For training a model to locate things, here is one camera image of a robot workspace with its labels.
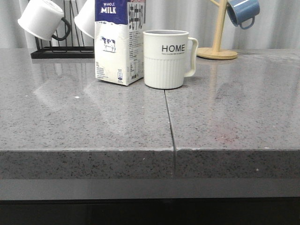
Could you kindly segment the blue white milk carton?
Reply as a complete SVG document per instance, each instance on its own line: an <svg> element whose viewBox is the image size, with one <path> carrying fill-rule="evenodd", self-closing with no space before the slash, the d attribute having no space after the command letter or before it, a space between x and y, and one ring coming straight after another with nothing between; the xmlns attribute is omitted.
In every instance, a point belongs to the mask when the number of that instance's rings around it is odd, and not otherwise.
<svg viewBox="0 0 300 225"><path fill-rule="evenodd" d="M146 1L95 2L95 77L128 86L143 78Z"/></svg>

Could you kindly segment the cream HOME mug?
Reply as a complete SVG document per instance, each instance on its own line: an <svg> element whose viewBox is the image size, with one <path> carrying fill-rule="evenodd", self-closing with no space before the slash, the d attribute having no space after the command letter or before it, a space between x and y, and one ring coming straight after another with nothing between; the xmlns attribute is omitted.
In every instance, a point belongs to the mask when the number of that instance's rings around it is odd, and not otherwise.
<svg viewBox="0 0 300 225"><path fill-rule="evenodd" d="M182 30L143 32L144 83L155 89L181 87L196 72L198 40Z"/></svg>

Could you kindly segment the wooden mug tree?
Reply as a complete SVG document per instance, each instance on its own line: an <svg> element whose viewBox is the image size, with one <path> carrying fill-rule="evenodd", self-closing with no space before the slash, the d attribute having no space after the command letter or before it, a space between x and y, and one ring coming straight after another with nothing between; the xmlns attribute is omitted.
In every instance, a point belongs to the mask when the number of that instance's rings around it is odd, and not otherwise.
<svg viewBox="0 0 300 225"><path fill-rule="evenodd" d="M232 60L237 58L238 53L233 50L221 49L221 41L223 35L227 0L220 0L219 2L211 0L218 6L217 22L215 27L214 39L212 47L198 48L196 54L198 57L212 60Z"/></svg>

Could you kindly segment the black metal mug rack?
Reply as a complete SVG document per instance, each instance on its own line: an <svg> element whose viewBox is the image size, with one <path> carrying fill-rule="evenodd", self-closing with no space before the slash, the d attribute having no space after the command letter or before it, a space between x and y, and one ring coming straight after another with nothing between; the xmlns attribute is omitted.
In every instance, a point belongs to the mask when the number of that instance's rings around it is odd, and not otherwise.
<svg viewBox="0 0 300 225"><path fill-rule="evenodd" d="M63 9L64 17L69 25L61 22L55 31L57 37L65 37L64 40L50 41L35 38L36 51L32 52L33 59L86 59L94 58L94 40L75 24L75 17L84 6L84 0L55 0L60 8Z"/></svg>

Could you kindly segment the blue hanging mug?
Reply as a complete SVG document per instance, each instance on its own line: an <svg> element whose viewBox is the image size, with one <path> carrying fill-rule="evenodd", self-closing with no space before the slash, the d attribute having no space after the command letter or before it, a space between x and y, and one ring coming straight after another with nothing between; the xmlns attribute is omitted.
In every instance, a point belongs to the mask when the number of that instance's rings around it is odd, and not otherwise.
<svg viewBox="0 0 300 225"><path fill-rule="evenodd" d="M230 0L226 9L233 25L247 30L254 25L255 17L260 13L260 4L258 0Z"/></svg>

